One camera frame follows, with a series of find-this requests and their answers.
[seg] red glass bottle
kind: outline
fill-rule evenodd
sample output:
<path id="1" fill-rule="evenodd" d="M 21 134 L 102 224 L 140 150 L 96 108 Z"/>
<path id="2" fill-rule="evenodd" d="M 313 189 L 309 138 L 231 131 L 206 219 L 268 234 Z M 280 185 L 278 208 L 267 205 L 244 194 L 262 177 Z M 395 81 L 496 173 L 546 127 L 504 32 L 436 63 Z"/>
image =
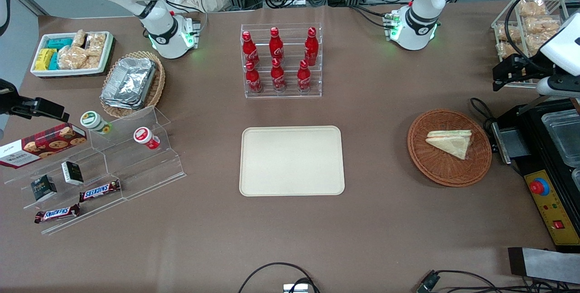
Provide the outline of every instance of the red glass bottle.
<path id="1" fill-rule="evenodd" d="M 316 64 L 316 57 L 319 55 L 319 40 L 316 39 L 316 28 L 308 29 L 308 38 L 304 43 L 304 58 L 309 66 Z"/>
<path id="2" fill-rule="evenodd" d="M 260 75 L 251 61 L 246 62 L 246 83 L 248 84 L 248 90 L 252 93 L 261 93 L 264 90 L 261 86 Z"/>
<path id="3" fill-rule="evenodd" d="M 310 91 L 310 70 L 308 69 L 308 62 L 306 60 L 300 61 L 300 69 L 298 69 L 298 90 L 301 94 Z"/>
<path id="4" fill-rule="evenodd" d="M 250 35 L 249 31 L 244 31 L 242 33 L 242 39 L 244 40 L 242 50 L 244 51 L 246 62 L 251 61 L 257 67 L 260 64 L 260 58 L 257 55 L 257 47 L 252 40 L 252 35 Z"/>
<path id="5" fill-rule="evenodd" d="M 277 93 L 282 93 L 286 90 L 286 81 L 284 80 L 284 70 L 280 67 L 280 59 L 272 58 L 272 70 L 270 70 L 270 75 L 272 76 L 272 84 L 274 85 L 274 91 Z"/>
<path id="6" fill-rule="evenodd" d="M 284 43 L 276 27 L 270 29 L 270 55 L 272 58 L 279 58 L 280 64 L 284 64 Z"/>

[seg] wicker basket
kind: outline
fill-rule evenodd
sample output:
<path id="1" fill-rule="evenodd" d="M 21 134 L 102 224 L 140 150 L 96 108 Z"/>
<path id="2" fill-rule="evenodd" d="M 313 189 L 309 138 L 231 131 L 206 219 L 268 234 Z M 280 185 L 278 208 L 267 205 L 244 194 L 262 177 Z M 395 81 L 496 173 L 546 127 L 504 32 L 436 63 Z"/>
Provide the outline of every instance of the wicker basket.
<path id="1" fill-rule="evenodd" d="M 152 54 L 149 52 L 143 52 L 143 51 L 129 53 L 129 54 L 125 55 L 125 58 L 149 58 L 149 59 L 155 61 L 155 64 L 157 64 L 157 68 L 155 69 L 155 74 L 154 74 L 155 78 L 153 79 L 153 82 L 151 83 L 151 88 L 149 90 L 149 94 L 147 95 L 147 100 L 145 101 L 145 105 L 143 106 L 143 109 L 145 107 L 157 105 L 157 103 L 159 102 L 159 99 L 161 98 L 161 92 L 163 91 L 163 86 L 165 86 L 165 70 L 163 69 L 163 66 L 161 65 L 161 61 L 159 61 L 159 58 L 157 56 L 155 56 L 155 54 Z M 119 59 L 117 62 L 115 62 L 115 64 L 112 66 L 112 68 L 110 68 L 110 70 L 107 74 L 107 78 L 105 79 L 105 83 L 103 84 L 103 88 L 105 88 L 105 86 L 107 85 L 107 82 L 111 78 L 112 70 L 114 70 L 114 68 L 117 66 L 119 61 L 121 61 L 121 59 Z M 120 107 L 112 107 L 112 106 L 106 105 L 102 101 L 101 101 L 101 105 L 103 106 L 103 109 L 105 110 L 105 112 L 107 112 L 108 115 L 118 117 L 118 118 L 124 117 L 126 115 L 129 115 L 129 114 L 137 111 L 137 110 L 131 110 L 131 109 L 122 109 Z"/>
<path id="2" fill-rule="evenodd" d="M 434 130 L 471 130 L 472 143 L 461 160 L 425 142 Z M 468 116 L 437 109 L 421 114 L 407 136 L 411 159 L 429 179 L 450 187 L 465 187 L 483 179 L 491 166 L 491 146 L 484 130 Z"/>

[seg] white tray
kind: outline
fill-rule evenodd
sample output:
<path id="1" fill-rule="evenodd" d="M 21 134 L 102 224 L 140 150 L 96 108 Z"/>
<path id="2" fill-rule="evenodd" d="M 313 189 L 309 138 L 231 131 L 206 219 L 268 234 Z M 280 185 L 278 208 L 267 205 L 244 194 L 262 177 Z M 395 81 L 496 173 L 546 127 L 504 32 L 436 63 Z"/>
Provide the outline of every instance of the white tray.
<path id="1" fill-rule="evenodd" d="M 335 196 L 342 191 L 342 141 L 335 126 L 244 130 L 240 161 L 244 196 Z"/>
<path id="2" fill-rule="evenodd" d="M 77 70 L 35 70 L 34 65 L 38 59 L 38 54 L 40 50 L 46 47 L 46 42 L 53 38 L 73 38 L 76 33 L 61 33 L 61 34 L 47 34 L 42 35 L 40 39 L 40 44 L 37 47 L 37 51 L 34 54 L 33 63 L 30 66 L 30 72 L 37 76 L 38 78 L 66 78 L 66 77 L 80 77 L 89 76 L 92 74 L 99 74 L 105 70 L 107 66 L 107 60 L 109 53 L 111 51 L 113 35 L 108 31 L 87 31 L 87 34 L 93 33 L 105 33 L 107 38 L 105 39 L 105 46 L 103 48 L 103 54 L 101 54 L 101 60 L 97 68 L 90 69 L 77 69 Z"/>

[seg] yellow control panel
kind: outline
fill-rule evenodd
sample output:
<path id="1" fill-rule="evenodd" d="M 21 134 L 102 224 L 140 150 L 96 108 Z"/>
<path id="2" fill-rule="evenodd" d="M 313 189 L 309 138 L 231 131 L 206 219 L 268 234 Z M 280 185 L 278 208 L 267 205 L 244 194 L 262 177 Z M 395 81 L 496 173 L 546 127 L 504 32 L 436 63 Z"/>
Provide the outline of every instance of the yellow control panel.
<path id="1" fill-rule="evenodd" d="M 556 245 L 580 245 L 580 237 L 545 170 L 524 176 L 536 206 Z"/>

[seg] brown tabletop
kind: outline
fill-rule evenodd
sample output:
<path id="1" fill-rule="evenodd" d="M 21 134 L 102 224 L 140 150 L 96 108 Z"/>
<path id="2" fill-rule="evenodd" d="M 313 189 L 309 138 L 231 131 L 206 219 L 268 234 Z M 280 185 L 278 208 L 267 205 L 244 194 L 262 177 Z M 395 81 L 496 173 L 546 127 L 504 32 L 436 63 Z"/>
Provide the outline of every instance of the brown tabletop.
<path id="1" fill-rule="evenodd" d="M 509 276 L 506 247 L 553 248 L 522 178 L 494 157 L 485 178 L 446 188 L 423 176 L 406 150 L 412 121 L 429 109 L 470 113 L 479 97 L 499 116 L 536 97 L 491 89 L 497 64 L 491 21 L 506 2 L 451 4 L 429 45 L 406 51 L 348 8 L 216 13 L 199 49 L 162 60 L 158 108 L 187 176 L 55 235 L 40 235 L 20 192 L 0 194 L 0 288 L 10 292 L 236 292 L 258 266 L 298 264 L 323 292 L 409 292 L 430 269 L 462 269 L 497 284 Z M 390 11 L 393 7 L 376 10 Z M 320 99 L 245 99 L 240 24 L 319 21 L 324 28 Z M 107 30 L 112 58 L 152 50 L 135 17 L 42 17 L 40 33 Z M 101 110 L 103 77 L 41 80 L 21 95 L 62 103 L 78 120 Z M 11 117 L 2 143 L 57 121 Z M 238 190 L 241 134 L 250 126 L 335 125 L 346 188 L 340 196 L 255 197 Z M 280 292 L 299 278 L 266 269 L 247 292 Z M 448 276 L 441 286 L 476 284 Z"/>

